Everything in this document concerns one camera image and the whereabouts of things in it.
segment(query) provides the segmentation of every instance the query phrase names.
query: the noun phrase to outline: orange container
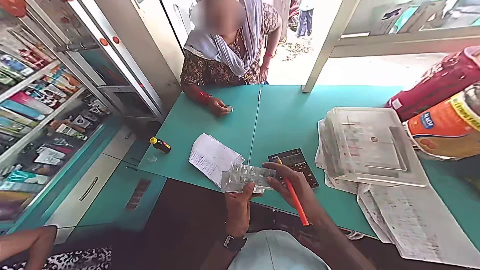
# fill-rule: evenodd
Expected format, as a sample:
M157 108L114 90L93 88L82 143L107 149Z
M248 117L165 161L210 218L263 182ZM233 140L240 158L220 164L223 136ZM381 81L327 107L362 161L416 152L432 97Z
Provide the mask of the orange container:
M480 154L480 117L465 102L465 93L407 120L409 135L427 154L466 158Z

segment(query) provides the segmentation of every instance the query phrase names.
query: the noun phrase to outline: shirt sleeve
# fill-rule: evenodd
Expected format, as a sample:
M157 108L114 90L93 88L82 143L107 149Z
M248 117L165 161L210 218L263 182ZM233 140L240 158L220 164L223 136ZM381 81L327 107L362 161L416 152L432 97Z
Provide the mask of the shirt sleeve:
M185 50L185 60L180 74L182 84L195 85L203 77L205 70L205 61L188 50Z
M275 30L280 15L278 11L269 4L262 3L262 34L269 35Z

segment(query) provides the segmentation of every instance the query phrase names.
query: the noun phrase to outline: hand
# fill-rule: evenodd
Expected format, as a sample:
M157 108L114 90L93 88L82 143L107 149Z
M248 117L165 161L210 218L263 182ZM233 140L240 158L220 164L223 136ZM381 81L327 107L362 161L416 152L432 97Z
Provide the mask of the hand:
M243 237L250 225L250 200L254 183L243 186L242 193L225 192L227 204L227 233L233 237Z
M225 107L223 101L219 98L210 98L210 100L208 101L208 108L216 117L220 117L222 115L230 113Z
M267 80L268 76L268 67L265 64L260 66L260 82L263 83Z
M292 183L293 189L299 198L299 201L305 211L307 217L312 218L315 214L315 209L319 206L317 199L313 195L313 191L310 188L310 185L305 179L305 176L301 172L296 172L285 165L281 165L275 162L265 162L262 165L264 168L276 170L277 175L282 176L284 179L288 178ZM272 186L273 189L278 191L282 197L290 204L292 207L295 207L290 192L286 187L284 187L279 180L273 177L267 177L267 182Z

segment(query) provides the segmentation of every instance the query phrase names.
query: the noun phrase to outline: calculator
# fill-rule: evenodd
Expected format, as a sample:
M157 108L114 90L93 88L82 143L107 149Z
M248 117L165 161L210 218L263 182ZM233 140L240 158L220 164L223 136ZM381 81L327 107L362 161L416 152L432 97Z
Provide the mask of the calculator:
M308 166L300 148L268 156L268 161L270 162L277 162L278 159L282 161L283 165L290 167L296 172L303 173L311 188L318 187L317 179L315 179L315 175L313 175L313 172ZM287 186L282 177L280 177L279 180L283 186Z

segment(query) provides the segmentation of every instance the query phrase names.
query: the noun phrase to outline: drawer handle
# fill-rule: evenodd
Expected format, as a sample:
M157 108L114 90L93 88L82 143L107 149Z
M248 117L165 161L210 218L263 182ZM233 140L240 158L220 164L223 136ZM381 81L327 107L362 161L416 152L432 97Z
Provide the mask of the drawer handle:
M97 181L98 176L93 179L92 183L88 186L88 189L85 190L85 193L80 197L80 199L78 199L79 201L83 201L85 197L87 197L87 195L90 193L90 191L92 191L93 186L96 184Z

